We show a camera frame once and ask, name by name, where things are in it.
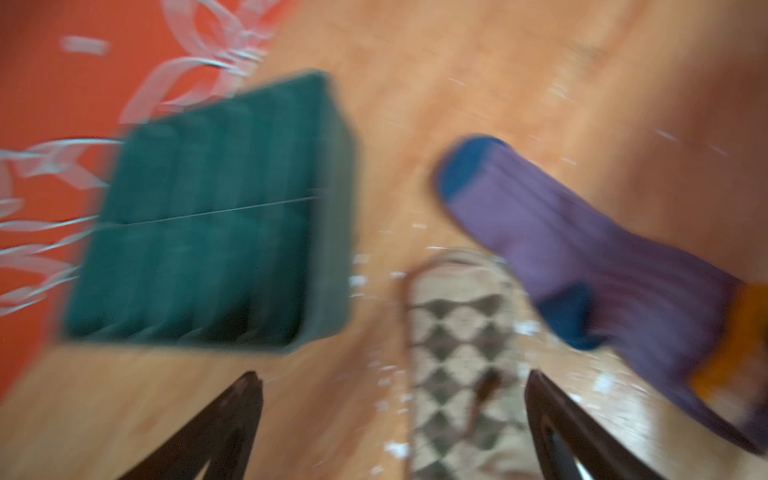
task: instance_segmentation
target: sock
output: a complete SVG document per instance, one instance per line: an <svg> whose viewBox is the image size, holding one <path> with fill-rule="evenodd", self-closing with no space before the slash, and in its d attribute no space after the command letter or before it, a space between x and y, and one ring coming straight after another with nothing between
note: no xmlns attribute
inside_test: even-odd
<svg viewBox="0 0 768 480"><path fill-rule="evenodd" d="M605 338L587 331L592 296L592 288L579 282L537 303L536 308L555 335L570 347L594 350Z"/></svg>
<svg viewBox="0 0 768 480"><path fill-rule="evenodd" d="M768 452L768 285L744 284L733 301L722 341L689 385L734 424L762 455Z"/></svg>
<svg viewBox="0 0 768 480"><path fill-rule="evenodd" d="M688 415L754 450L687 384L723 333L738 279L627 232L493 137L462 141L435 172L435 188L454 219L505 258L533 303L589 285L586 332Z"/></svg>

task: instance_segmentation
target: floor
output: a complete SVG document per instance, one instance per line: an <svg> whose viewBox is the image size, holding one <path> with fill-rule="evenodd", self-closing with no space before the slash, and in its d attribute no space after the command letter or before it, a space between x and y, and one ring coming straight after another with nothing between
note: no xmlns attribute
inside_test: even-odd
<svg viewBox="0 0 768 480"><path fill-rule="evenodd" d="M430 194L463 134L512 144L626 228L768 280L768 3L304 0L253 84L338 81L362 139L349 327L284 358L54 346L0 406L0 477L114 478L242 372L266 383L248 478L406 478L398 272L471 246ZM543 369L670 480L765 478L610 351L522 329Z"/></svg>

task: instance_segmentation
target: white debris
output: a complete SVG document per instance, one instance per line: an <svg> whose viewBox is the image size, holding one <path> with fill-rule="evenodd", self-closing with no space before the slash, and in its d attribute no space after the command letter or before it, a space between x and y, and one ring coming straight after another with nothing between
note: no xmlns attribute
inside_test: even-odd
<svg viewBox="0 0 768 480"><path fill-rule="evenodd" d="M633 389L637 390L638 392L645 393L646 395L650 393L650 392L648 392L648 390L646 390L643 387L641 387L639 385L636 385L634 383L630 383L629 386L632 387Z"/></svg>
<svg viewBox="0 0 768 480"><path fill-rule="evenodd" d="M710 145L710 148L714 151L716 151L718 154L723 155L724 157L728 156L728 152L723 150L722 148L716 146L716 145Z"/></svg>
<svg viewBox="0 0 768 480"><path fill-rule="evenodd" d="M87 53L90 55L105 56L111 47L111 44L100 38L81 37L78 35L68 35L62 37L59 42L61 49L69 53Z"/></svg>
<svg viewBox="0 0 768 480"><path fill-rule="evenodd" d="M515 322L515 333L518 335L533 336L541 332L541 324L536 320Z"/></svg>
<svg viewBox="0 0 768 480"><path fill-rule="evenodd" d="M604 372L600 374L600 376L594 381L594 385L592 386L592 389L595 392L600 393L607 393L611 390L611 387L614 384L614 374L609 372Z"/></svg>
<svg viewBox="0 0 768 480"><path fill-rule="evenodd" d="M408 458L411 448L407 443L387 442L384 451L391 453L395 458Z"/></svg>
<svg viewBox="0 0 768 480"><path fill-rule="evenodd" d="M521 381L528 380L528 375L531 373L531 366L526 362L518 362L518 378Z"/></svg>
<svg viewBox="0 0 768 480"><path fill-rule="evenodd" d="M668 131L662 131L662 130L654 130L657 135L660 135L661 137L666 138L669 141L677 141L677 137L669 133Z"/></svg>
<svg viewBox="0 0 768 480"><path fill-rule="evenodd" d="M570 100L570 98L568 98L568 96L565 94L565 92L562 91L560 88L550 87L549 91L552 92L553 94L557 95L560 98L564 98L566 100Z"/></svg>
<svg viewBox="0 0 768 480"><path fill-rule="evenodd" d="M364 286L366 283L368 283L368 277L364 275L352 275L349 278L349 286L352 288Z"/></svg>

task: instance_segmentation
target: green plastic crate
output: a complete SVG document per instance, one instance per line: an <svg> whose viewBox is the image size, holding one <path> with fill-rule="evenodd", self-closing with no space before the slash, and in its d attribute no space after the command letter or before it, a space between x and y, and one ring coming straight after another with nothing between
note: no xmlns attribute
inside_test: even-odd
<svg viewBox="0 0 768 480"><path fill-rule="evenodd" d="M65 335L287 352L338 333L354 160L322 72L136 128Z"/></svg>

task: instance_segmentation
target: purple sock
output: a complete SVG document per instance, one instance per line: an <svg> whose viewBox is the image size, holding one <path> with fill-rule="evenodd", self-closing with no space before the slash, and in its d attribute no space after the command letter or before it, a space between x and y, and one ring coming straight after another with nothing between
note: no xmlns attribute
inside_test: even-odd
<svg viewBox="0 0 768 480"><path fill-rule="evenodd" d="M707 428L751 452L687 379L721 338L740 281L682 250L629 233L492 137L462 141L435 172L453 217L498 255L533 303L575 283L594 290L587 331Z"/></svg>

